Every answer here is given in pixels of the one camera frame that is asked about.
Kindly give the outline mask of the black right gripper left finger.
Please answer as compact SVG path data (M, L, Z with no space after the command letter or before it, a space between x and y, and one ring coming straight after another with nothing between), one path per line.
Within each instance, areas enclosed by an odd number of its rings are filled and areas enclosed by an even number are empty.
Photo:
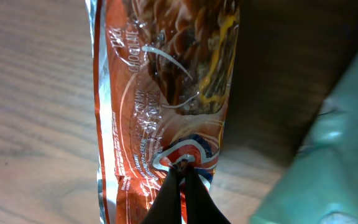
M142 224L181 224L179 175L170 169Z

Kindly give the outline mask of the orange chocolate bar wrapper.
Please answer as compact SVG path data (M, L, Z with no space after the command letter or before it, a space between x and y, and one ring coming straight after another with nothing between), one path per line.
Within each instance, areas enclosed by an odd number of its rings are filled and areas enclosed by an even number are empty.
M237 0L86 0L101 223L142 223L170 169L208 193L223 141Z

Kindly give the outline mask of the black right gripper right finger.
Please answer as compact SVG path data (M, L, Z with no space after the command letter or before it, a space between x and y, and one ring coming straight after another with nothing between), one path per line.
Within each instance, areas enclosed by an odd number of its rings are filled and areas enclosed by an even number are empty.
M193 167L185 174L187 224L230 224L220 212Z

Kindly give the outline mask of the mint green wipes packet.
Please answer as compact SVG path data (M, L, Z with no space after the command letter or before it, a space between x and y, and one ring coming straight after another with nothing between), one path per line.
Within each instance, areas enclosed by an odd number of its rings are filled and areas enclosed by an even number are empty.
M291 167L249 221L358 223L358 54L324 100Z

